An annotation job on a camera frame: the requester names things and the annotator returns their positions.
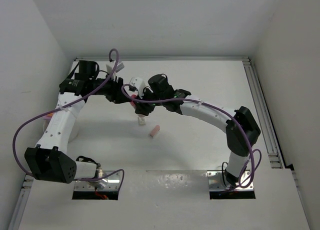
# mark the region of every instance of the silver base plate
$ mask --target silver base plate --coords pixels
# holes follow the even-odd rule
[[[209,191],[210,192],[221,192],[228,190],[224,185],[223,182],[223,176],[221,170],[214,170],[214,171],[207,171],[207,177],[208,177],[208,183],[209,183]],[[250,174],[249,170],[246,170],[244,174],[241,177],[241,183],[242,185],[246,185],[249,182],[249,179],[243,182]],[[254,184],[251,183],[249,187],[242,189],[242,188],[236,188],[237,191],[253,191],[254,190]]]
[[[103,176],[112,173],[113,171],[103,171]],[[116,174],[111,175],[108,178],[100,180],[100,185],[103,186],[99,188],[99,191],[103,192],[115,192],[119,189],[119,185],[122,179],[122,172],[118,172]],[[74,191],[77,192],[94,192],[95,187],[89,182],[85,181],[75,181]]]

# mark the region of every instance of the pink object in container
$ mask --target pink object in container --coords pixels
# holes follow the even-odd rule
[[[154,138],[159,131],[160,131],[160,126],[156,125],[154,129],[152,129],[152,131],[149,133],[149,135]]]

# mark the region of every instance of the white wall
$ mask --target white wall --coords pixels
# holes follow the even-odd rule
[[[70,56],[251,55],[278,0],[34,0]]]
[[[320,0],[283,0],[255,56],[279,142],[320,228]]]
[[[32,0],[0,0],[0,229],[7,229],[24,178],[12,155],[23,121],[54,107],[70,67]],[[18,136],[21,160],[40,135],[39,123]]]

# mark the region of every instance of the robotic arm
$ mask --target robotic arm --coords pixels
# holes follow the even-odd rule
[[[104,81],[104,79],[97,79],[99,66],[97,69],[96,66],[98,64],[92,61],[79,62],[79,71],[74,75],[74,78],[74,72],[71,72],[68,78],[60,85],[57,108],[73,102],[77,98],[81,98],[81,96],[85,96]],[[135,103],[136,114],[148,116],[156,106],[162,105],[170,112],[196,117],[225,132],[231,154],[224,175],[230,185],[236,185],[241,170],[248,159],[249,150],[240,130],[228,116],[204,105],[184,101],[183,99],[186,98],[201,100],[186,90],[174,90],[169,85],[167,76],[163,74],[150,78],[148,81],[149,87],[138,77],[132,78],[129,84],[130,91],[138,92],[136,100],[150,101],[150,103]],[[114,74],[95,95],[104,95],[107,100],[115,104],[130,102],[128,94],[122,92],[123,85],[123,79]],[[170,98],[178,98],[181,101],[152,103],[152,101]],[[83,157],[82,161],[74,161],[67,155],[69,135],[85,103],[86,100],[55,113],[44,135],[37,142],[36,147],[27,148],[25,159],[36,179],[70,183],[75,179],[95,178],[98,176],[100,167],[98,163],[85,157]],[[251,146],[255,144],[261,131],[251,112],[245,107],[241,107],[239,110],[225,109],[224,107],[221,107],[221,109],[224,109],[230,115],[235,113],[234,117],[244,129]]]

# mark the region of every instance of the gray wall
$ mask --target gray wall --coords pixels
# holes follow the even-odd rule
[[[34,0],[69,56],[252,55],[278,0]]]
[[[320,228],[320,0],[283,0],[255,65],[312,229]]]
[[[0,229],[7,229],[24,178],[12,154],[15,130],[53,108],[58,83],[71,60],[54,39],[32,0],[0,0]],[[18,136],[19,157],[34,146],[42,127]]]

